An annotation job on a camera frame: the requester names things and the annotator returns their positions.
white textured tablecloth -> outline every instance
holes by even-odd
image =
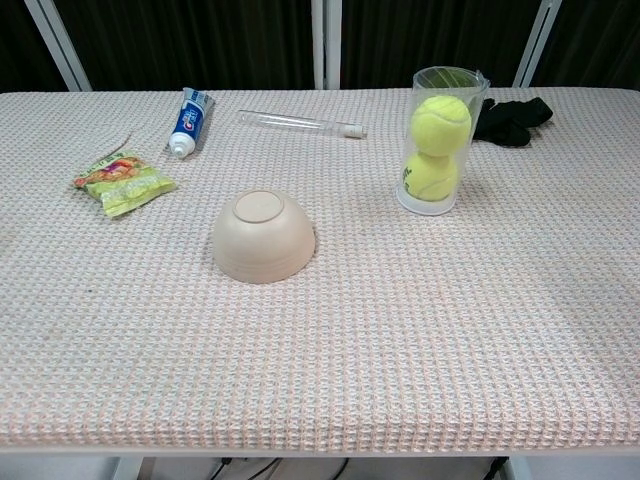
[[[640,93],[492,90],[554,117],[527,148],[475,143],[437,218],[393,194],[408,90],[213,92],[185,161],[165,150],[181,95],[0,96],[0,447],[640,447]],[[179,189],[109,220],[71,180],[132,131]],[[210,258],[222,204],[256,186],[318,232],[271,285]]]

yellow tennis ball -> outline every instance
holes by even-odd
[[[413,112],[411,137],[418,150],[433,157],[450,155],[463,147],[471,133],[471,115],[459,98],[427,98]]]
[[[458,183],[458,166],[451,156],[430,157],[414,153],[402,172],[404,188],[409,195],[435,202],[451,195]]]

green plastic wrapper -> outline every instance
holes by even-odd
[[[109,217],[129,212],[176,188],[173,180],[127,151],[98,160],[73,184],[101,201]]]

clear plastic cup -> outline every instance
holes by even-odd
[[[429,67],[413,76],[411,114],[398,201],[421,215],[453,208],[489,80],[457,67]]]

dark curtain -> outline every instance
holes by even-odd
[[[532,85],[640,89],[640,1],[564,0]]]
[[[314,88],[309,1],[55,3],[95,90]]]
[[[66,91],[23,0],[0,0],[0,92]]]
[[[511,86],[539,0],[344,0],[342,88],[411,86],[421,68],[480,70]]]

